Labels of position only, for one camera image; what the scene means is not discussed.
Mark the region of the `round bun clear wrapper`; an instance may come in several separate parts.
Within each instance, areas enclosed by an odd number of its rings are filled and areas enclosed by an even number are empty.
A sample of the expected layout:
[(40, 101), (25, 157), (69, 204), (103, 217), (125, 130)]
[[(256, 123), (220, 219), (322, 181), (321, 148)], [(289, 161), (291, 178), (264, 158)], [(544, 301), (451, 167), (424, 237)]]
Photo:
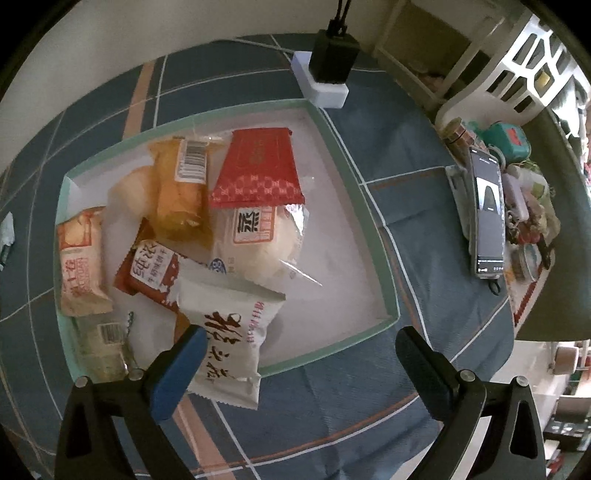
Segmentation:
[(288, 279), (321, 282), (298, 267), (308, 209), (301, 204), (219, 209), (208, 266), (280, 291)]

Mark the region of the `black power adapter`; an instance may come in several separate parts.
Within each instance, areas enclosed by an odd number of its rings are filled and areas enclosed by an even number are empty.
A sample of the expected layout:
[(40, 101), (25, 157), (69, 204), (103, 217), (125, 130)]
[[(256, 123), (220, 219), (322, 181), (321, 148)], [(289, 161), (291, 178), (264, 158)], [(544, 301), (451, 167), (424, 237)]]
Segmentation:
[(339, 1), (335, 17), (327, 28), (318, 31), (308, 70), (315, 82), (322, 84), (345, 84), (356, 63), (361, 47), (349, 34), (346, 16), (352, 1)]

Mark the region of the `white tray with teal rim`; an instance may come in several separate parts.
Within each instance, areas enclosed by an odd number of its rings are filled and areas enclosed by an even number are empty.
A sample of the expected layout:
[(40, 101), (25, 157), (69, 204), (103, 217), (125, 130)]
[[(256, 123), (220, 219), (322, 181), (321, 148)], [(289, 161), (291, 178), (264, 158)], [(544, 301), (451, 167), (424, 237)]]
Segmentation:
[(146, 165), (150, 142), (174, 135), (223, 135), (242, 128), (290, 129), (305, 204), (310, 213), (297, 265), (301, 277), (283, 283), (287, 302), (263, 343), (264, 377), (310, 364), (390, 328), (400, 309), (388, 254), (363, 196), (362, 181), (324, 110), (303, 99), (225, 107), (179, 119), (94, 155), (62, 180), (55, 219), (101, 206), (103, 264), (113, 276), (139, 223), (108, 199), (110, 188)]

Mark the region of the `teal tin with red label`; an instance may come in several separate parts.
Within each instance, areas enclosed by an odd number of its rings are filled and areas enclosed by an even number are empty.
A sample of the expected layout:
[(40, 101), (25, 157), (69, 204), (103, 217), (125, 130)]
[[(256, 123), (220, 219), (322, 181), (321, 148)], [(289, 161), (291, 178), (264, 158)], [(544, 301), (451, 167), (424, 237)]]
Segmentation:
[(518, 125), (495, 122), (482, 132), (482, 139), (488, 146), (500, 150), (507, 163), (521, 162), (530, 157), (531, 144)]

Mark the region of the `orange white milk snack pack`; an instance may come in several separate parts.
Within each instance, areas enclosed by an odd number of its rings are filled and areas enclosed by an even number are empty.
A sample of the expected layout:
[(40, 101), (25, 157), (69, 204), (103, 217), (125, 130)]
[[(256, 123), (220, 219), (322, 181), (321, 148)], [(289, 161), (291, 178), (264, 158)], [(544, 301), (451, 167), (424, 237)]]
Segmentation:
[(130, 296), (140, 293), (154, 303), (177, 314), (177, 279), (182, 264), (196, 262), (156, 239), (147, 218), (143, 218), (135, 239), (115, 273), (113, 286)]

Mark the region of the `white lattice basket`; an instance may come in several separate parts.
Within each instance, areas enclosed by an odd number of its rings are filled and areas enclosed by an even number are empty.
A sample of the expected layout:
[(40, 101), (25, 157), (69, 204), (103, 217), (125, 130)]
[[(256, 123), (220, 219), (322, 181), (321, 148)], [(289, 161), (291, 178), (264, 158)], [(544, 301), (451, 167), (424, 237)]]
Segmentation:
[(435, 126), (441, 130), (457, 118), (484, 128), (495, 122), (522, 126), (571, 80), (590, 93), (587, 76), (557, 34), (526, 11), (483, 71), (439, 109)]

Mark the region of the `beige red cracker pack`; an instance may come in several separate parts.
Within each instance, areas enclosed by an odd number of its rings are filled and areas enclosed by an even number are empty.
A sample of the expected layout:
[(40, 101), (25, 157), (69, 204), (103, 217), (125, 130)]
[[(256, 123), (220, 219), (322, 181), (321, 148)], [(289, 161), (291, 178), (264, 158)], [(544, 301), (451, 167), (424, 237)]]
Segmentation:
[(104, 210), (104, 206), (84, 209), (56, 227), (64, 315), (85, 317), (113, 310), (102, 264)]

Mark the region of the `blue plaid tablecloth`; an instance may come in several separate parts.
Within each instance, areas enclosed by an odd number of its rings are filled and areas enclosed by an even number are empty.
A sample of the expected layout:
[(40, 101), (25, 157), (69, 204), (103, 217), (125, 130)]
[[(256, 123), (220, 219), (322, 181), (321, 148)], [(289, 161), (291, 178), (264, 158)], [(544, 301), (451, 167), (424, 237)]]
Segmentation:
[[(310, 34), (215, 41), (109, 80), (43, 123), (1, 172), (1, 210), (16, 242), (1, 275), (1, 423), (27, 467), (54, 474), (72, 381), (53, 294), (53, 228), (63, 176), (120, 143), (131, 111), (149, 131), (178, 119), (300, 97), (288, 57)], [(445, 174), (451, 157), (411, 97), (368, 54), (349, 98), (322, 120), (342, 145), (385, 242), (400, 324), (422, 331), (460, 368), (491, 378), (509, 358), (513, 320), (469, 267)], [(388, 479), (439, 427), (394, 351), (394, 328), (306, 366), (266, 378), (259, 409), (191, 397), (163, 429), (197, 478)]]

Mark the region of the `black smartphone on stand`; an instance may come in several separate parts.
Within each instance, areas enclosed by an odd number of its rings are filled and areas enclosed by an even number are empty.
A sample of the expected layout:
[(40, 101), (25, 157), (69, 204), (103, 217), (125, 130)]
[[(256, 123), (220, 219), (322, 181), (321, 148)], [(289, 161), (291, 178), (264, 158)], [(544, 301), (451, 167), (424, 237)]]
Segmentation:
[(468, 149), (470, 253), (479, 279), (498, 280), (504, 272), (505, 205), (501, 169), (488, 153)]

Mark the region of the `white snack bag red print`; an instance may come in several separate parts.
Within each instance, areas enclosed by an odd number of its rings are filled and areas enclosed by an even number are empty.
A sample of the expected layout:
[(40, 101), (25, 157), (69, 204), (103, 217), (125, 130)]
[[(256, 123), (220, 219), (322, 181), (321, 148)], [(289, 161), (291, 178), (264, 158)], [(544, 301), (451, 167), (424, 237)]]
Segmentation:
[(198, 264), (180, 266), (175, 286), (179, 312), (206, 336), (204, 358), (189, 391), (256, 410), (260, 348), (286, 295)]

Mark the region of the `small green packet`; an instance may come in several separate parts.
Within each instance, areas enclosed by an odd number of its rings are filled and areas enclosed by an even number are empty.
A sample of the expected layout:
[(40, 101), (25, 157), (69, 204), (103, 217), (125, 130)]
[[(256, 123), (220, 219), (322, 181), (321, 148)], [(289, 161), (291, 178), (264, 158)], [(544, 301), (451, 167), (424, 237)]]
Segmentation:
[(0, 224), (0, 270), (3, 271), (15, 242), (15, 228), (14, 217), (11, 212), (8, 212)]

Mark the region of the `red patterned snack packet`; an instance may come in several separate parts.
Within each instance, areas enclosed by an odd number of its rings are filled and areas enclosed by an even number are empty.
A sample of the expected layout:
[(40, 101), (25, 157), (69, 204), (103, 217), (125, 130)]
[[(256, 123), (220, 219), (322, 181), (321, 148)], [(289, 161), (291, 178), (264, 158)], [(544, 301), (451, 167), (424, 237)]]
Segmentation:
[(217, 209), (304, 204), (291, 131), (286, 127), (232, 132), (209, 206)]

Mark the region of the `orange cake snack pack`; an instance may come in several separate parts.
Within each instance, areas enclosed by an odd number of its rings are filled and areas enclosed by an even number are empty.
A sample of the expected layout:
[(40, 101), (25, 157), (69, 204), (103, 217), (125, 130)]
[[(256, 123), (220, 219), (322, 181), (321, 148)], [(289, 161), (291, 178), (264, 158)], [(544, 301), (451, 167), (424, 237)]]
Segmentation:
[(172, 137), (148, 145), (157, 191), (149, 221), (158, 237), (211, 249), (208, 169), (215, 147), (207, 137)]

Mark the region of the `green clear barcode snack pack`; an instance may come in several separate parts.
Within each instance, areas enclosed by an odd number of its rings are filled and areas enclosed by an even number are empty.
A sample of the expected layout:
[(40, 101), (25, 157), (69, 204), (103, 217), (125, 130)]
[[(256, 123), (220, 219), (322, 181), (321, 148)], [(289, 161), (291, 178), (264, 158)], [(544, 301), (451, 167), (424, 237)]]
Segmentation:
[(76, 354), (94, 383), (123, 379), (137, 367), (130, 334), (134, 313), (125, 320), (107, 313), (74, 319)]

